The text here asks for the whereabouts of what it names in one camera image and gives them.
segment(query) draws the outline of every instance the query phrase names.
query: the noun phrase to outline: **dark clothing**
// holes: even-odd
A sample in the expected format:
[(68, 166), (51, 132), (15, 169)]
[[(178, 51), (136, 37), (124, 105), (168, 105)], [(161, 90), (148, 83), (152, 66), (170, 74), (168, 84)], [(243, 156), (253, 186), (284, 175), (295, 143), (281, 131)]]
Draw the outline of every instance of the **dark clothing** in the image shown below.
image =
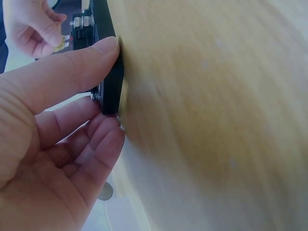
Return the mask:
[(9, 49), (5, 43), (6, 34), (3, 22), (3, 5), (0, 0), (0, 74), (4, 72), (6, 61), (9, 56)]

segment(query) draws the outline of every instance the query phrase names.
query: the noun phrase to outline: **fingernail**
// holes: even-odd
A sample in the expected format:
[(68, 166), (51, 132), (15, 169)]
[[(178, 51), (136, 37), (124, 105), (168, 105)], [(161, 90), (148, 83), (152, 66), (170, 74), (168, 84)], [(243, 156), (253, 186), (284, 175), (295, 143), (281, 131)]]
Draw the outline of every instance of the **fingernail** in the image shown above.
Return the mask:
[(98, 41), (93, 45), (93, 47), (97, 48), (102, 54), (106, 54), (118, 49), (119, 39), (114, 36), (110, 36)]

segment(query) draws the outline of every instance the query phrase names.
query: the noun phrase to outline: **wooden board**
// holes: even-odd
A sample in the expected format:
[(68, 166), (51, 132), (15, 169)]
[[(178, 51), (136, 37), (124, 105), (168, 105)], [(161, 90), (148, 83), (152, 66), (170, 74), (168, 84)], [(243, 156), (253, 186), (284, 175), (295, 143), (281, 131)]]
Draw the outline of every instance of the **wooden board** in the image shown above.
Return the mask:
[(109, 0), (143, 230), (308, 230), (308, 4)]

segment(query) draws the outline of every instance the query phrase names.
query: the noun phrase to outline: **skin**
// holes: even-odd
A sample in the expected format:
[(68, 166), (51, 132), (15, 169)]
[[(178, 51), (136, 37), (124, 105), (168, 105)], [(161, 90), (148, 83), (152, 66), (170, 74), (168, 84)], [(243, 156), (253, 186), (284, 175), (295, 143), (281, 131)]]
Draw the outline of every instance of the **skin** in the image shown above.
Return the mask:
[(3, 17), (7, 37), (29, 56), (50, 55), (62, 42), (67, 16), (55, 13), (47, 0), (3, 0)]
[(124, 132), (89, 97), (44, 110), (96, 86), (118, 54), (109, 37), (0, 76), (0, 230), (82, 228)]

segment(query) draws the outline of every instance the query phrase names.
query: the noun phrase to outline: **white floor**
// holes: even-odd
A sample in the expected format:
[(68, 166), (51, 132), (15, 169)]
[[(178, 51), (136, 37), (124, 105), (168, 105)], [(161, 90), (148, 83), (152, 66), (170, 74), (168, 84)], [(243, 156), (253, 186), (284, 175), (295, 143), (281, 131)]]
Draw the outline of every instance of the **white floor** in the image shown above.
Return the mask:
[[(13, 43), (6, 41), (9, 47), (9, 57), (6, 64), (5, 71), (15, 70), (19, 67), (28, 65), (35, 61), (23, 53), (21, 53)], [(65, 102), (62, 102), (48, 110), (54, 110), (71, 102), (77, 98), (83, 97), (86, 94), (76, 95)], [(114, 188), (111, 178), (107, 180)], [(118, 197), (114, 193), (113, 197), (103, 202), (97, 200), (94, 208), (88, 217), (88, 220), (82, 231), (140, 231), (140, 226), (137, 222), (136, 215), (131, 207), (130, 201), (127, 197)]]

